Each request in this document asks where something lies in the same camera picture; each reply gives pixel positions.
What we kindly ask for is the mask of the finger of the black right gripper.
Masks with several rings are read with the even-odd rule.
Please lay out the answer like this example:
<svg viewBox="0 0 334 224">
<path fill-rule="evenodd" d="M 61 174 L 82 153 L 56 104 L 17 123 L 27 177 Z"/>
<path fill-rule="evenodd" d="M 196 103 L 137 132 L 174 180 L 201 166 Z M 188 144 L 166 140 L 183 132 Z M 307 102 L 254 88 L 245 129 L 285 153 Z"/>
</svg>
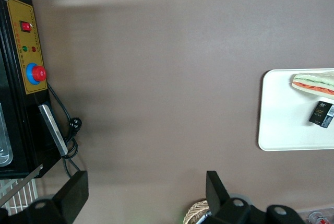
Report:
<svg viewBox="0 0 334 224">
<path fill-rule="evenodd" d="M 88 172 L 77 171 L 53 196 L 66 223 L 74 223 L 89 197 Z"/>
<path fill-rule="evenodd" d="M 206 172 L 206 201 L 212 215 L 216 215 L 230 196 L 216 171 Z"/>
</svg>

